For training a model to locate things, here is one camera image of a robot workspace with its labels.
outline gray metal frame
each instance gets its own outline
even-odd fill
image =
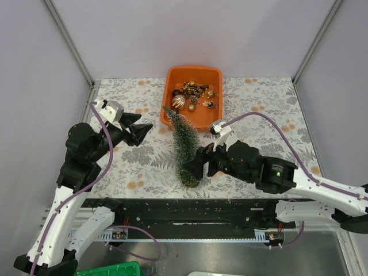
[[[90,87],[93,87],[94,79],[92,78],[91,74],[89,73],[85,63],[83,62],[82,58],[80,57],[80,54],[78,50],[76,49],[58,11],[55,8],[55,5],[52,3],[51,0],[41,0],[41,2],[44,4],[46,10],[48,11],[50,17],[54,21],[56,28],[60,32],[63,40],[65,41],[66,45],[68,46],[75,62],[77,63],[80,71],[82,72],[83,76],[86,79],[86,82]]]
[[[66,45],[68,46],[68,49],[70,50],[73,58],[75,59],[77,65],[80,68],[81,73],[83,74],[83,76],[85,77],[86,82],[89,84],[90,88],[89,88],[89,92],[86,98],[86,102],[83,106],[83,111],[82,111],[82,115],[80,117],[80,122],[89,122],[91,119],[91,113],[90,113],[90,109],[88,107],[88,103],[90,101],[92,101],[98,92],[99,86],[101,84],[101,81],[96,81],[93,79],[93,77],[91,76],[91,74],[88,71],[88,68],[86,67],[84,61],[82,60],[75,44],[72,41],[72,38],[70,37],[58,11],[55,8],[55,5],[52,3],[52,0],[41,0],[41,2],[44,4],[46,10],[48,11],[49,15],[51,16],[51,18],[53,19],[58,31],[60,32],[60,35],[62,36],[63,40],[65,41]],[[334,20],[335,16],[337,15],[338,11],[341,9],[342,4],[345,2],[345,0],[335,0],[335,2],[333,3],[331,9],[329,10],[325,20],[323,21],[320,29],[318,30],[315,38],[313,39],[307,53],[305,54],[296,74],[294,77],[292,77],[292,81],[294,84],[294,88],[297,94],[297,97],[299,99],[299,94],[298,94],[298,90],[297,90],[297,83],[300,80],[300,78],[303,75],[304,70],[306,69],[306,67],[308,66],[313,54],[315,53],[317,47],[319,46],[319,44],[321,43],[327,29],[329,28],[331,22]],[[307,129],[309,129],[309,124],[308,124],[308,120],[305,117],[305,112],[304,112],[304,108],[302,105],[302,102],[299,101],[300,105],[301,105],[301,109],[302,109],[302,113],[304,115],[304,119],[307,125]],[[315,142],[313,139],[313,135],[311,133],[309,133],[310,138],[312,140],[312,144],[313,147],[315,149],[315,153],[317,156],[317,160],[319,159],[319,153],[317,148],[315,147]],[[321,164],[320,165],[320,169],[321,169],[321,174],[325,175],[323,167]],[[311,227],[311,225],[309,225],[308,229],[309,231],[320,231],[325,229],[325,225],[322,225],[323,227],[321,227],[321,225],[317,225],[316,227]],[[338,229],[333,229],[333,227],[330,228],[330,230],[335,231],[339,241],[340,241],[340,246],[341,249],[343,251],[343,255],[349,270],[349,273],[351,275],[363,275],[361,266],[358,262],[358,258],[357,258],[357,253],[355,252],[355,248],[352,244],[351,241],[351,236],[348,232],[346,231],[339,231]]]
[[[315,36],[315,39],[313,40],[312,44],[310,45],[307,53],[305,54],[303,61],[301,62],[294,78],[292,78],[294,85],[296,85],[301,78],[301,75],[303,74],[305,68],[307,67],[310,59],[312,58],[314,52],[316,51],[318,45],[321,43],[322,38],[324,37],[328,27],[330,26],[331,22],[334,20],[335,16],[337,15],[338,11],[340,10],[342,4],[345,2],[345,0],[335,0],[333,3],[331,9],[329,10],[325,20],[323,21],[320,29],[317,32],[317,35]]]

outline white container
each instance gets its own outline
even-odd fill
[[[222,273],[208,273],[208,272],[192,272],[188,276],[242,276],[242,275],[230,275]]]

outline metal floor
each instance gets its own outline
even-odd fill
[[[296,233],[288,233],[293,239]],[[163,258],[146,262],[102,243],[93,243],[79,262],[78,270],[115,265],[136,260],[149,276],[188,276],[194,271],[244,276],[349,275],[339,241],[332,232],[305,232],[290,248],[269,251],[260,245],[239,243],[162,243]],[[154,243],[125,243],[123,248],[154,258]]]

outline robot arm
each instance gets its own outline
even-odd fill
[[[255,187],[265,193],[285,193],[315,200],[279,201],[275,215],[281,222],[337,221],[345,230],[368,233],[368,187],[353,187],[307,175],[294,163],[262,156],[257,148],[241,141],[227,149],[225,142],[232,130],[229,125],[222,127],[224,124],[217,121],[210,127],[211,133],[217,135],[215,143],[200,147],[195,158],[184,165],[197,179],[203,177],[204,164],[208,162],[209,177],[222,171],[242,181],[255,183]]]
[[[129,146],[140,145],[153,127],[152,124],[134,124],[141,114],[124,113],[124,108],[114,101],[97,101],[95,108],[107,120],[105,125],[114,147],[121,141]],[[35,275],[74,275],[79,258],[91,242],[105,228],[121,224],[124,218],[121,202],[106,198],[94,215],[68,237],[75,216],[91,189],[78,194],[59,210],[58,207],[97,178],[101,168],[96,162],[108,152],[109,143],[103,130],[94,132],[89,124],[82,122],[68,131],[66,147],[65,162],[56,181],[55,197],[46,222],[32,248],[14,262],[15,268],[26,273],[31,272],[36,262]],[[48,234],[39,252],[45,231]]]

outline white bracket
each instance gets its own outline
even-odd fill
[[[335,208],[317,201],[290,202],[280,200],[276,204],[276,219],[283,223],[291,221],[336,222],[331,216]]]
[[[64,186],[56,188],[53,204],[41,233],[39,234],[32,248],[27,253],[30,262],[33,262],[38,254],[37,248],[39,246],[39,242],[45,231],[46,225],[48,224],[51,216],[55,213],[55,209],[60,205],[61,202],[65,201],[71,195],[73,195],[73,189]],[[39,260],[37,262],[39,266],[42,266],[42,264],[45,263],[48,265],[48,267],[52,267],[62,261],[64,257],[65,244],[67,242],[70,229],[73,225],[74,218],[87,196],[88,192],[84,192],[76,196],[65,206],[63,206],[60,210],[60,213],[56,215],[46,236],[43,249],[41,250]]]
[[[328,206],[339,209],[348,216],[359,217],[367,214],[366,206],[368,202],[362,199],[362,197],[368,196],[368,194],[366,194],[364,188],[344,185],[327,178],[318,177],[317,175],[313,176],[320,182],[329,184],[340,190],[349,191],[350,193],[354,193],[355,196],[344,194],[313,182],[300,168],[294,171],[293,180],[297,186],[291,188],[286,194],[295,194],[323,202]]]
[[[110,124],[122,130],[119,120],[124,113],[124,108],[120,103],[116,101],[108,101],[107,103],[106,101],[97,101],[95,108]]]
[[[224,121],[216,121],[212,125],[213,130],[216,132],[217,136],[217,139],[214,142],[213,151],[216,151],[218,145],[223,145],[228,140],[228,137],[231,134],[231,126],[228,125],[223,128],[222,125],[224,124]]]
[[[66,249],[75,250],[75,259],[80,260],[88,246],[114,222],[115,214],[107,207],[98,207],[94,214],[69,236]]]

